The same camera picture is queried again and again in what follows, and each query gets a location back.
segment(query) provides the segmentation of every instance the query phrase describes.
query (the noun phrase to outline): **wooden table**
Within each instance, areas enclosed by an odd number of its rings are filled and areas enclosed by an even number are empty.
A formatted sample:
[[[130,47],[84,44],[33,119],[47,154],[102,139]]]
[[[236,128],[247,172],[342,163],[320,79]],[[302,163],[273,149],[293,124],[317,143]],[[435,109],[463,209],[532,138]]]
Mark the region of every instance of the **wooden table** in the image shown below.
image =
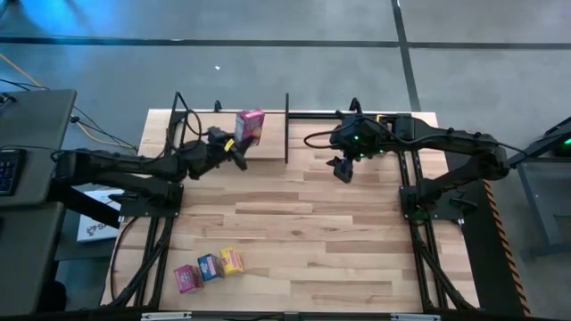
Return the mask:
[[[142,154],[153,156],[161,150],[169,115],[170,111],[149,111]],[[432,112],[413,116],[437,126]],[[232,131],[235,115],[201,113],[201,119],[205,126],[218,124]],[[390,152],[355,163],[352,183],[346,185],[325,164],[339,152],[311,150],[302,141],[338,122],[290,120],[285,165],[285,116],[269,114],[261,145],[248,152],[246,172],[225,163],[199,181],[184,182],[183,209],[170,241],[161,309],[421,311],[410,231],[398,202],[401,176],[396,155]],[[327,144],[327,139],[312,142]],[[447,171],[443,152],[422,150],[420,159],[425,177]],[[120,246],[114,271],[117,291],[141,263],[148,225],[149,219],[139,219]],[[435,221],[434,232],[443,270],[478,306],[462,233],[449,221]],[[197,257],[217,254],[227,246],[241,253],[243,274],[207,283],[198,293],[178,293],[172,270],[195,265]],[[146,300],[154,270],[149,276]],[[436,303],[430,272],[427,279]],[[106,288],[102,303],[110,300]]]

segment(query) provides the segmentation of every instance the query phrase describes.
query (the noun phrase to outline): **gray floor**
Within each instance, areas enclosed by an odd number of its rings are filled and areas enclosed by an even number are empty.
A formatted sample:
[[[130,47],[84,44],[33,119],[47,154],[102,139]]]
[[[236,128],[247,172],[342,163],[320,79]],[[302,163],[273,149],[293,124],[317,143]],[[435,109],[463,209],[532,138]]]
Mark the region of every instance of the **gray floor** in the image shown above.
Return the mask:
[[[0,18],[2,34],[397,40],[390,0],[20,3]],[[567,0],[401,0],[400,5],[409,41],[571,42]],[[175,91],[196,108],[210,108],[219,99],[233,108],[281,109],[289,92],[294,109],[344,109],[358,96],[368,110],[410,111],[398,48],[0,45],[0,53],[44,86],[77,89],[78,107],[133,144],[139,143],[146,111],[169,108]],[[422,111],[437,112],[442,127],[482,130],[520,147],[569,116],[569,54],[410,50]],[[0,78],[27,81],[5,63],[0,66]],[[73,126],[64,146],[104,147]],[[517,174],[493,190],[532,312],[570,319],[571,255],[523,261],[518,253],[539,241]],[[76,280],[105,269],[104,259],[66,265],[58,277],[74,280],[66,282],[75,286],[70,308],[95,306],[98,283]]]

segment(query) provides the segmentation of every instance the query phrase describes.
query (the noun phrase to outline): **metal stand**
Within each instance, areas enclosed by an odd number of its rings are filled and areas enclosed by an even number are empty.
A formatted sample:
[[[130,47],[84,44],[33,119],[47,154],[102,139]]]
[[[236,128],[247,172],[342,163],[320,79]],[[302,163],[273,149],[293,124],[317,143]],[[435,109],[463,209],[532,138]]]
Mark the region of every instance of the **metal stand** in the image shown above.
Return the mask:
[[[118,210],[92,199],[69,185],[53,180],[47,201],[62,202],[69,210],[84,214],[107,226],[119,228]]]
[[[532,248],[522,252],[524,259],[534,259],[536,257],[558,254],[571,251],[571,243],[564,240],[563,235],[559,231],[558,223],[555,220],[555,212],[553,210],[540,210],[539,198],[546,197],[545,194],[538,192],[529,179],[529,168],[538,163],[569,163],[570,159],[565,158],[539,158],[546,152],[552,150],[555,146],[563,144],[571,137],[571,117],[561,121],[559,124],[550,128],[545,132],[543,138],[527,147],[524,152],[520,152],[509,159],[512,167],[517,168],[517,173],[524,187],[525,197],[529,202],[529,206],[534,214],[537,226],[541,229],[543,245],[538,248]]]
[[[401,168],[401,179],[403,186],[401,190],[410,189],[409,170],[404,152],[398,153],[399,166]],[[420,167],[420,159],[418,152],[412,153],[413,167],[416,179],[422,178],[422,168]],[[414,251],[415,264],[417,267],[418,289],[420,290],[420,300],[422,302],[423,311],[428,311],[434,308],[433,302],[428,295],[428,284],[426,282],[426,272],[424,269],[424,261],[430,267],[434,274],[434,282],[436,283],[436,295],[438,297],[438,306],[446,309],[448,303],[446,301],[446,294],[450,297],[456,309],[476,309],[469,304],[462,295],[456,290],[450,279],[443,272],[440,267],[438,259],[438,250],[436,247],[436,240],[434,238],[434,229],[432,226],[432,219],[426,215],[420,218],[410,204],[405,204],[402,209],[402,215],[409,221],[410,238],[412,241],[412,249]],[[426,230],[426,243],[422,240],[418,227],[425,226]]]
[[[181,99],[181,97],[180,94],[177,93],[175,95],[175,100],[172,104],[172,109],[170,112],[169,128],[167,129],[167,136],[174,137],[177,132],[177,126],[182,125],[182,135],[180,136],[180,140],[178,142],[179,145],[182,145],[185,142],[185,133],[186,133],[185,124],[188,122],[189,110],[186,109],[185,111],[177,111],[179,99]],[[214,106],[214,111],[219,112],[221,109],[222,106],[220,102],[216,101]],[[165,248],[162,251],[161,256],[158,258],[157,272],[154,278],[153,294],[151,295],[151,299],[149,300],[148,305],[144,304],[146,283],[148,279],[148,276],[145,276],[141,284],[137,287],[137,291],[135,293],[134,306],[145,306],[145,307],[152,307],[155,309],[159,308],[159,303],[161,301],[161,294],[162,294],[162,283],[164,281],[164,271],[167,267],[167,258],[169,256],[170,235],[172,233],[172,227],[174,226],[174,219],[175,217],[178,217],[178,213],[180,212],[183,189],[184,186],[180,185],[180,198],[178,199],[179,202],[177,202],[177,206],[175,208],[170,209],[170,211],[174,215],[165,218],[164,231],[169,233],[169,237],[166,240]],[[143,252],[143,260],[142,260],[143,262],[146,262],[149,259],[150,254],[155,246],[155,238],[158,225],[159,225],[159,218],[157,217],[151,218],[151,222],[146,236],[145,249]]]

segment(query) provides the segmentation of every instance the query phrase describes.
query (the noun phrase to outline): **black cable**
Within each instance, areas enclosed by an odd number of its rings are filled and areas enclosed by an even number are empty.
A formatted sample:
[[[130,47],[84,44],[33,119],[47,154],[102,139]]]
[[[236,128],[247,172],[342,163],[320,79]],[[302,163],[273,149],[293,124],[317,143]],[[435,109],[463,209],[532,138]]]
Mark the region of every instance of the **black cable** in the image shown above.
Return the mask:
[[[4,83],[6,83],[6,84],[10,84],[10,85],[12,85],[12,86],[16,86],[16,87],[19,87],[19,88],[21,88],[21,89],[24,89],[25,91],[29,91],[29,88],[24,87],[22,84],[15,83],[15,82],[12,82],[12,81],[8,81],[8,80],[5,80],[5,79],[0,79],[0,81],[4,82]]]
[[[180,99],[180,102],[182,102],[183,106],[185,106],[185,108],[186,108],[185,125],[190,129],[190,131],[193,132],[193,134],[198,136],[197,141],[201,141],[203,139],[203,123],[200,121],[200,117],[198,116],[198,113],[196,113],[196,111],[194,111],[192,108],[188,108],[188,105],[186,105],[186,102],[185,102],[185,98],[182,97],[180,92],[177,92],[177,97]],[[191,113],[196,117],[196,122],[198,123],[198,132],[195,132],[193,130],[193,128],[190,126],[190,124],[188,123],[188,114],[191,114]],[[194,146],[189,148],[187,150],[187,152],[192,151],[194,148],[198,147],[198,145],[199,144],[194,144]]]
[[[109,272],[109,278],[110,278],[109,285],[111,287],[112,300],[115,300],[115,278],[113,277],[113,272],[115,271],[115,260],[117,259],[117,251],[119,250],[119,246],[121,244],[121,241],[123,240],[123,236],[125,236],[125,233],[131,228],[131,225],[135,223],[137,219],[138,218],[133,218],[127,223],[125,228],[123,228],[123,230],[119,234],[119,238],[117,239],[117,242],[115,243],[115,248],[113,249],[113,257],[111,258],[111,271]]]
[[[41,88],[41,89],[45,89],[45,90],[51,90],[50,88],[48,88],[48,87],[46,87],[46,86],[36,86],[36,85],[32,85],[32,84],[27,84],[27,83],[18,83],[18,82],[13,82],[13,81],[6,80],[6,79],[1,79],[1,78],[0,78],[0,81],[4,82],[4,83],[6,83],[6,84],[10,84],[10,85],[13,85],[13,86],[20,87],[20,88],[22,88],[22,89],[24,89],[24,90],[26,90],[26,91],[30,91],[30,89],[29,89],[29,88],[26,88],[25,86],[32,86],[32,87],[34,87],[34,88]],[[74,108],[75,110],[79,111],[79,112],[80,112],[83,116],[85,116],[85,118],[87,118],[89,121],[91,121],[91,122],[93,123],[93,125],[94,125],[97,129],[95,129],[95,128],[93,128],[93,127],[90,127],[88,124],[83,123],[83,122],[80,122],[80,121],[74,121],[74,122],[78,122],[78,123],[80,123],[81,125],[83,125],[83,126],[85,126],[85,127],[88,127],[88,128],[90,128],[90,129],[92,129],[92,130],[94,130],[94,131],[96,131],[96,132],[99,132],[100,134],[103,134],[103,135],[105,135],[105,136],[108,136],[108,137],[109,137],[113,142],[115,142],[119,147],[130,148],[130,149],[133,149],[133,150],[135,151],[135,153],[138,153],[138,149],[137,149],[136,146],[134,146],[133,144],[127,143],[126,141],[124,141],[124,140],[118,138],[117,136],[113,136],[113,135],[107,133],[106,131],[104,131],[101,127],[99,127],[99,125],[97,125],[97,123],[96,123],[91,117],[87,116],[87,114],[85,114],[85,113],[84,113],[78,106],[76,106],[75,104],[73,105],[73,108]]]
[[[397,142],[401,143],[401,144],[413,144],[414,141],[412,142],[407,142],[403,139],[401,139],[400,137],[398,137],[395,133],[393,133],[392,130],[390,130],[389,128],[387,128],[385,125],[381,124],[380,122],[376,121],[376,120],[372,120],[369,117],[366,117],[365,120],[368,120],[374,124],[377,124],[377,126],[381,127],[381,129],[383,129],[390,137],[392,137],[394,140],[396,140]]]
[[[49,148],[49,147],[33,146],[33,145],[21,145],[21,144],[6,144],[4,146],[0,146],[0,151],[2,151],[4,149],[8,149],[8,148],[32,148],[32,149],[41,149],[41,150],[48,150],[48,151],[55,151],[55,152],[58,151],[54,148]]]
[[[334,145],[334,144],[318,146],[318,145],[314,145],[314,144],[308,142],[308,140],[309,140],[310,138],[317,137],[317,136],[323,136],[323,135],[332,135],[332,134],[334,134],[334,133],[335,133],[334,130],[328,130],[328,131],[324,131],[324,132],[317,132],[317,133],[309,134],[309,135],[305,136],[305,138],[303,138],[303,143],[304,143],[306,146],[308,146],[308,147],[310,147],[310,148],[313,148],[313,149],[335,148],[336,145]]]
[[[514,146],[512,146],[512,145],[505,144],[505,143],[502,143],[502,142],[495,142],[495,143],[498,144],[499,146],[506,147],[506,148],[508,148],[508,149],[510,149],[510,150],[513,150],[513,151],[516,151],[516,152],[521,152],[521,153],[523,153],[526,157],[529,156],[529,155],[527,154],[527,152],[525,152],[524,150],[519,149],[519,148],[517,148],[517,147],[514,147]]]
[[[163,251],[166,251],[167,248],[167,240],[170,239],[170,235],[172,234],[172,226],[168,226],[165,224],[164,228],[162,229],[161,237],[154,245],[153,250],[149,253],[148,259],[141,264],[141,267],[135,273],[131,281],[127,284],[127,286],[121,291],[121,293],[117,296],[116,300],[111,301],[107,306],[109,307],[124,307],[128,304],[130,298],[135,294],[137,287],[140,285],[141,280],[147,276],[149,270],[153,266],[154,262],[157,258],[161,255]]]
[[[10,81],[10,80],[1,79],[1,78],[0,78],[0,81],[4,82],[4,83],[6,83],[6,84],[13,85],[13,86],[18,86],[18,87],[24,89],[25,91],[29,91],[30,89],[29,89],[29,88],[26,88],[26,87],[24,87],[24,86],[31,86],[31,87],[34,87],[34,88],[40,88],[40,89],[50,90],[50,88],[44,87],[44,86],[36,86],[36,85],[28,84],[28,83],[15,82],[15,81]]]
[[[317,137],[317,136],[331,135],[331,134],[337,133],[337,132],[339,132],[339,131],[341,131],[341,130],[344,130],[344,129],[347,129],[347,128],[353,126],[353,124],[355,124],[355,123],[358,122],[358,121],[360,121],[360,120],[359,120],[359,119],[356,119],[356,120],[354,120],[351,124],[347,124],[347,125],[345,125],[345,126],[341,126],[341,127],[337,128],[337,129],[333,129],[333,130],[328,130],[328,131],[324,131],[324,132],[317,132],[317,133],[309,134],[309,135],[305,136],[305,138],[303,138],[303,143],[304,143],[306,146],[308,146],[308,147],[310,147],[310,148],[313,148],[313,149],[327,149],[327,148],[337,147],[337,145],[334,145],[334,144],[317,146],[317,145],[311,144],[310,142],[308,142],[308,140],[309,140],[310,138]]]

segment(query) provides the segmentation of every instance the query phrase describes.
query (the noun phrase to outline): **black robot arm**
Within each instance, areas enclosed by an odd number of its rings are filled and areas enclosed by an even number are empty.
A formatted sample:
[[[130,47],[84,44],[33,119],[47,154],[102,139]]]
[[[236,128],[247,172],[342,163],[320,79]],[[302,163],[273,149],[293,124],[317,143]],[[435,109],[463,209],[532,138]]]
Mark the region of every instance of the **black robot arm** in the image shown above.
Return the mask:
[[[331,145],[328,147],[342,151],[343,157],[335,157],[327,164],[334,167],[334,175],[345,183],[351,182],[353,161],[371,159],[381,152],[430,148],[471,155],[466,165],[435,179],[422,178],[407,193],[407,203],[432,210],[435,202],[446,191],[477,179],[497,180],[508,175],[505,150],[488,134],[433,128],[409,114],[383,115],[378,119],[360,112],[351,116],[343,116],[338,112],[337,115],[342,123],[327,132],[331,135]],[[311,137],[313,136],[306,137],[306,144]]]
[[[56,152],[54,179],[67,185],[93,183],[118,187],[154,205],[174,202],[182,193],[180,182],[186,176],[199,179],[230,160],[241,170],[247,169],[244,154],[252,139],[237,144],[232,134],[216,127],[208,128],[207,136],[208,143],[190,141],[156,158],[87,149]]]

